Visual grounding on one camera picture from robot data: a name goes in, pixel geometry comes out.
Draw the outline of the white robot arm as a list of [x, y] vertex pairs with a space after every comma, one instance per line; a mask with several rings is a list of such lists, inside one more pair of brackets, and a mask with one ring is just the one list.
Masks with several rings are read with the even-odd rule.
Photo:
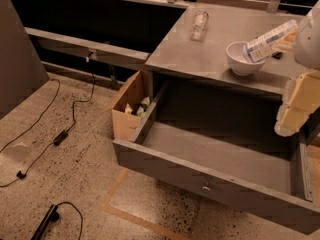
[[290, 78], [278, 110], [275, 132], [283, 137], [297, 133], [309, 116], [320, 107], [320, 1], [307, 13], [295, 33], [285, 36], [277, 46], [291, 50], [295, 61], [307, 73]]

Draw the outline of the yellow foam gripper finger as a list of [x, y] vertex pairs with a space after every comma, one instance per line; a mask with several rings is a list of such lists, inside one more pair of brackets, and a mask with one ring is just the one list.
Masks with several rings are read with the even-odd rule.
[[275, 132], [283, 137], [297, 133], [309, 116], [320, 107], [320, 71], [312, 70], [291, 78], [278, 110]]

